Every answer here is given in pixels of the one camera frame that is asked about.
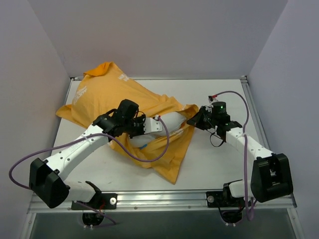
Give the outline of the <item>orange Mickey Mouse pillowcase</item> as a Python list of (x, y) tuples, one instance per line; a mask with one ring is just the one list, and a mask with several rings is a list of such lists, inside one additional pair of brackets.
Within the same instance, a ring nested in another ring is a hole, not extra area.
[(105, 62), (95, 69), (83, 74), (84, 78), (68, 105), (57, 111), (57, 116), (87, 128), (97, 116), (116, 109), (124, 99), (139, 105), (141, 113), (147, 117), (160, 117), (178, 112), (186, 117), (181, 128), (166, 136), (155, 139), (143, 148), (133, 148), (129, 136), (122, 134), (119, 143), (111, 142), (110, 147), (132, 159), (139, 158), (135, 163), (143, 168), (153, 168), (167, 181), (175, 184), (181, 163), (191, 142), (194, 127), (187, 125), (187, 120), (198, 111), (197, 105), (183, 105), (176, 98), (156, 94), (137, 81), (129, 78), (115, 63)]

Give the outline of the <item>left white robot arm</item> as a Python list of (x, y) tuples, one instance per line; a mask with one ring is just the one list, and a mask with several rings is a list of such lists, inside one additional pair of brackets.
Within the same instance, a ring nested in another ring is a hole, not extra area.
[(99, 147), (127, 133), (130, 137), (150, 131), (151, 118), (138, 116), (139, 106), (122, 100), (117, 109), (98, 116), (73, 144), (45, 160), (39, 158), (30, 165), (29, 187), (49, 207), (66, 200), (80, 201), (89, 209), (99, 207), (102, 192), (92, 182), (66, 182), (75, 167)]

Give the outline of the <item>white pillow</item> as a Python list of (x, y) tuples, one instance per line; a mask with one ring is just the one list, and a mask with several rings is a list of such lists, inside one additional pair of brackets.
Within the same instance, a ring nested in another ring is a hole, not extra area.
[[(168, 132), (170, 134), (178, 131), (181, 128), (182, 124), (186, 121), (186, 117), (178, 112), (171, 112), (161, 116), (160, 118), (166, 125)], [(162, 136), (166, 136), (166, 131), (162, 124), (159, 121), (157, 121), (157, 123), (160, 124), (161, 131), (151, 132), (149, 134), (135, 136), (132, 139), (129, 139), (129, 142), (132, 145), (132, 147), (143, 148), (155, 139), (160, 138)]]

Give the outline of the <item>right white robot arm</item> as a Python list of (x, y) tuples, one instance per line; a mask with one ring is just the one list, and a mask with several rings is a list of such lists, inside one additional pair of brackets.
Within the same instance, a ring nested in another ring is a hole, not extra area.
[(263, 203), (292, 194), (293, 182), (287, 156), (268, 150), (248, 136), (240, 123), (231, 120), (225, 102), (202, 106), (187, 124), (201, 130), (214, 129), (223, 142), (244, 156), (244, 178), (224, 184), (221, 193), (224, 204), (234, 205), (239, 198), (254, 198)]

